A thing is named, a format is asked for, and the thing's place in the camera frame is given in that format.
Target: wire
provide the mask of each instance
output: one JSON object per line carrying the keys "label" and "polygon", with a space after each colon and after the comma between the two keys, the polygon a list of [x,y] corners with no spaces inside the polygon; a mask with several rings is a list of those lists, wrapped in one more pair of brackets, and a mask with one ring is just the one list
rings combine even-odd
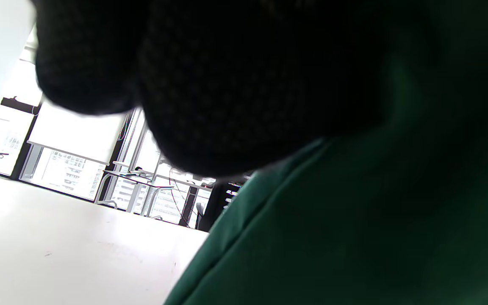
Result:
{"label": "wire", "polygon": [[125,114],[125,119],[124,123],[122,123],[122,127],[120,128],[120,133],[118,134],[118,141],[121,141],[125,139],[128,135],[129,131],[129,125],[128,125],[128,120],[129,120],[129,115],[131,114],[132,110],[128,111],[127,114]]}
{"label": "wire", "polygon": [[[169,170],[169,185],[171,185],[171,172],[172,172],[172,168],[171,168],[171,170]],[[180,214],[181,219],[184,220],[184,222],[186,223],[186,226],[188,226],[188,228],[191,228],[189,226],[189,222],[184,218],[184,214],[182,214],[182,212],[180,212],[180,208],[178,207],[178,203],[176,203],[176,198],[175,198],[174,194],[172,193],[172,191],[174,191],[174,189],[171,189],[171,196],[172,196],[172,200],[175,202],[175,206],[176,206],[176,210],[178,210],[178,214]]]}
{"label": "wire", "polygon": [[[169,170],[169,185],[171,184],[171,172],[173,169],[174,169],[174,167],[171,167],[171,169]],[[172,181],[175,182],[175,186],[176,186],[176,189],[178,189],[178,193],[180,194],[180,197],[182,197],[182,199],[186,200],[184,195],[182,195],[182,191],[180,191],[180,188],[178,187],[178,182],[176,182],[176,180],[174,180],[174,179]],[[191,212],[194,213],[195,216],[198,216],[197,213],[193,209],[191,209]]]}

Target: metal desk leg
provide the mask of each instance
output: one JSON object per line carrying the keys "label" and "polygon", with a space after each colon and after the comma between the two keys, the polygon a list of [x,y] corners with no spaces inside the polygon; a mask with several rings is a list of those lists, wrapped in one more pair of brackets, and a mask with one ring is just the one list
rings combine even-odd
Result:
{"label": "metal desk leg", "polygon": [[98,201],[97,204],[99,205],[107,205],[109,203],[112,203],[114,205],[114,209],[115,210],[118,210],[118,203],[116,203],[116,201],[114,200],[101,200],[101,201]]}
{"label": "metal desk leg", "polygon": [[152,207],[153,207],[153,201],[155,200],[155,196],[157,195],[157,193],[160,191],[161,189],[155,189],[155,191],[153,191],[153,196],[152,196],[152,202],[150,203],[150,205],[148,206],[148,212],[146,214],[146,217],[149,217],[150,216],[150,213],[152,212]]}
{"label": "metal desk leg", "polygon": [[131,199],[129,199],[129,205],[127,210],[125,210],[128,213],[133,213],[135,210],[135,205],[137,204],[137,197],[139,197],[139,194],[141,193],[143,185],[140,183],[135,184],[135,187],[133,188],[133,193],[131,193]]}
{"label": "metal desk leg", "polygon": [[144,216],[144,213],[146,212],[146,209],[153,203],[153,197],[152,197],[152,200],[149,200],[151,194],[152,194],[152,187],[148,187],[148,191],[146,193],[146,197],[144,197],[143,208],[141,209],[141,216]]}
{"label": "metal desk leg", "polygon": [[96,205],[99,204],[99,197],[101,196],[101,189],[103,189],[103,185],[105,185],[105,182],[110,177],[112,177],[112,175],[106,174],[103,177],[103,179],[101,179],[101,182],[99,182],[99,188],[97,188],[97,194],[95,195],[95,199],[93,200],[93,203],[95,203]]}

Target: desk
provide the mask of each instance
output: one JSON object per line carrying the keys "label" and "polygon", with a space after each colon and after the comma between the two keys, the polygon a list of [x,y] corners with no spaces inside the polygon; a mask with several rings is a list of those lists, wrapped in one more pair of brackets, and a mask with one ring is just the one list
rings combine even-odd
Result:
{"label": "desk", "polygon": [[0,178],[0,305],[161,305],[206,237]]}
{"label": "desk", "polygon": [[[151,178],[148,178],[146,176],[144,176],[144,177],[143,176],[137,176],[137,175],[132,175],[129,172],[116,172],[114,170],[103,170],[103,172],[106,175],[103,177],[103,179],[101,179],[101,182],[99,183],[99,189],[97,190],[97,195],[95,196],[93,203],[95,203],[97,205],[99,203],[111,202],[111,203],[114,203],[114,208],[117,208],[115,201],[112,201],[112,200],[99,201],[99,197],[101,196],[101,189],[102,189],[103,185],[105,185],[105,182],[107,181],[107,179],[112,177],[112,176],[116,176],[116,177],[123,178],[123,179],[129,180],[129,181],[132,181],[135,183],[135,186],[133,188],[133,193],[131,194],[131,199],[129,200],[128,208],[126,210],[126,212],[128,212],[128,213],[133,213],[135,210],[135,205],[137,204],[137,196],[138,196],[139,192],[141,191],[141,187],[142,187],[140,185],[148,186],[149,188],[154,188],[155,189],[154,197],[155,197],[155,194],[162,189],[172,189],[172,186],[155,186],[155,185],[148,184],[147,182],[141,181],[141,180],[152,181]],[[152,210],[153,203],[146,202],[147,197],[144,200],[145,200],[145,202],[143,204],[141,216],[144,216],[145,214],[146,214],[146,216],[150,216],[150,212]]]}
{"label": "desk", "polygon": [[173,178],[169,179],[169,177],[159,175],[159,174],[155,175],[155,177],[167,179],[167,180],[169,180],[169,183],[171,181],[174,181],[175,186],[177,188],[178,188],[178,183],[189,186],[188,195],[186,197],[186,202],[184,203],[184,207],[182,208],[182,212],[180,213],[181,218],[180,218],[180,222],[178,223],[178,225],[180,225],[180,226],[189,226],[189,220],[190,220],[190,217],[192,216],[192,213],[193,213],[193,207],[195,206],[195,201],[199,195],[198,191],[203,190],[203,191],[212,192],[212,189],[202,187],[202,186],[196,185],[195,183],[191,183],[188,181],[182,181],[182,180],[173,179]]}

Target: green fabric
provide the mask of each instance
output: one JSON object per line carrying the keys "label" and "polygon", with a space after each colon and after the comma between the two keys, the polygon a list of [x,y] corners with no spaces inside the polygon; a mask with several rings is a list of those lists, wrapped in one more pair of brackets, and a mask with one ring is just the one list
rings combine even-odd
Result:
{"label": "green fabric", "polygon": [[383,122],[256,174],[167,305],[488,305],[488,0],[347,14]]}

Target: white table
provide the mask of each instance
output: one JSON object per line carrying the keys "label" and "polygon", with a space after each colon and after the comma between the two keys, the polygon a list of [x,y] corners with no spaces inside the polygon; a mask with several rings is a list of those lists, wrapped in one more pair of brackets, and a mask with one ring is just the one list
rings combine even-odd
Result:
{"label": "white table", "polygon": [[0,178],[0,304],[162,304],[206,237]]}

